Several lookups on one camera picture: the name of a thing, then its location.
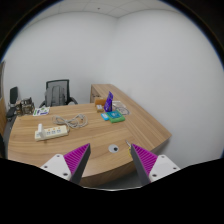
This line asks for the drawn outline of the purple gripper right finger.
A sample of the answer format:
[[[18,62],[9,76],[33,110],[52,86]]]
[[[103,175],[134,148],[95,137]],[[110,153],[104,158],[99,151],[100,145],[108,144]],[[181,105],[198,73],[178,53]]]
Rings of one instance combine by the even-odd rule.
[[[130,153],[143,186],[180,170],[166,155],[157,156],[138,145],[132,144]]]

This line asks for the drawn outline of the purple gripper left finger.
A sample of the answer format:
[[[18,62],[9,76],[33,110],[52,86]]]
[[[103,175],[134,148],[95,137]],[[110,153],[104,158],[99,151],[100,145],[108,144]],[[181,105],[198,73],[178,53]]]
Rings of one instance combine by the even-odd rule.
[[[54,155],[41,166],[41,169],[72,183],[79,184],[90,154],[90,144],[85,144],[65,155]]]

